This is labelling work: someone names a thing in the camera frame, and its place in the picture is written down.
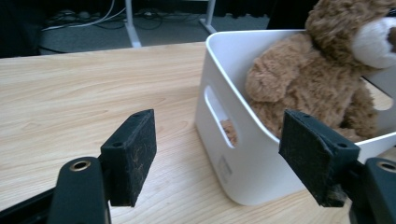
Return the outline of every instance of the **table leg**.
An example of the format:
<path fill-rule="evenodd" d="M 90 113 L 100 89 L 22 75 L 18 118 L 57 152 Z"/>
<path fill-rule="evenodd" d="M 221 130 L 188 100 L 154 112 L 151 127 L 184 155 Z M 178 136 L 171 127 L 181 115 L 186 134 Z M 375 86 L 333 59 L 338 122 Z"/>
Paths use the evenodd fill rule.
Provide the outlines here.
<path fill-rule="evenodd" d="M 216 32 L 212 26 L 213 12 L 215 11 L 216 0 L 209 0 L 207 2 L 206 19 L 200 19 L 199 22 L 206 28 L 210 34 Z"/>
<path fill-rule="evenodd" d="M 137 35 L 136 29 L 134 28 L 134 13 L 132 11 L 132 0 L 125 0 L 126 7 L 126 22 L 125 28 L 128 32 L 129 39 L 133 48 L 141 48 L 139 36 Z"/>

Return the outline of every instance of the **black cable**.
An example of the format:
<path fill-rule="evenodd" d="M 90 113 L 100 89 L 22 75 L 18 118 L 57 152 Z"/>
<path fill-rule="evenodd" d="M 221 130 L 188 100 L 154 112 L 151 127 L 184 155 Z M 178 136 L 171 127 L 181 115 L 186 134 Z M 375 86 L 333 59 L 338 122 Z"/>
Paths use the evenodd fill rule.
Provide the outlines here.
<path fill-rule="evenodd" d="M 64 53 L 67 53 L 67 52 L 64 52 L 64 51 L 59 51 L 59 50 L 57 50 L 57 49 L 49 49 L 49 48 L 46 48 L 46 47 L 43 47 L 43 46 L 38 46 L 40 49 L 44 49 L 44 50 L 47 50 L 47 51 L 51 51 L 51 52 L 54 52 L 54 53 L 60 53 L 60 54 L 64 54 Z"/>

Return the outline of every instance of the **teddy bear arm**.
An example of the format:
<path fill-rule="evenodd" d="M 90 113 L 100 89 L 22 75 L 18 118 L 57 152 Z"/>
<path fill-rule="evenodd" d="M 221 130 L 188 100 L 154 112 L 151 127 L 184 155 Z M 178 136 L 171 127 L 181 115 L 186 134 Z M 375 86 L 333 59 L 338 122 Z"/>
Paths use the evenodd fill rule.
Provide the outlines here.
<path fill-rule="evenodd" d="M 289 84 L 299 76 L 299 68 L 312 56 L 309 36 L 292 35 L 276 42 L 254 61 L 247 73 L 245 89 L 258 102 L 282 99 Z"/>
<path fill-rule="evenodd" d="M 372 138 L 376 133 L 376 118 L 373 98 L 364 82 L 360 81 L 346 109 L 342 127 L 354 129 L 357 135 L 365 139 Z"/>

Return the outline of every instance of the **screw hole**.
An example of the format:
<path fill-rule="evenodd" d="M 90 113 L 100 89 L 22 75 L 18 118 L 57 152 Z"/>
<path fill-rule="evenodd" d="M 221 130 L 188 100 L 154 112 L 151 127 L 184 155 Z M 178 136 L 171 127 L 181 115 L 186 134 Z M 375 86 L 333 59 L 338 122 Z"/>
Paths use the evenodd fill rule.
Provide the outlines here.
<path fill-rule="evenodd" d="M 122 147 L 122 143 L 120 142 L 113 143 L 113 147 Z"/>
<path fill-rule="evenodd" d="M 70 166 L 70 170 L 74 172 L 83 171 L 91 165 L 90 161 L 77 161 Z"/>
<path fill-rule="evenodd" d="M 396 166 L 394 166 L 393 164 L 381 161 L 378 163 L 378 166 L 386 171 L 396 173 Z"/>

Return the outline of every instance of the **furry plush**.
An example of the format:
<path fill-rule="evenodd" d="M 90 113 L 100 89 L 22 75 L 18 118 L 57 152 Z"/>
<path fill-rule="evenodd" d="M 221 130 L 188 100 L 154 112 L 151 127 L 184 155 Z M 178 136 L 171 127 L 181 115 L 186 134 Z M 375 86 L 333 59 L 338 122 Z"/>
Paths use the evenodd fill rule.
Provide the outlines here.
<path fill-rule="evenodd" d="M 248 102 L 279 137 L 286 108 L 310 114 L 357 142 L 375 135 L 361 76 L 396 64 L 396 0 L 320 0 L 305 32 L 276 42 L 247 73 Z M 223 127 L 236 142 L 230 121 Z"/>

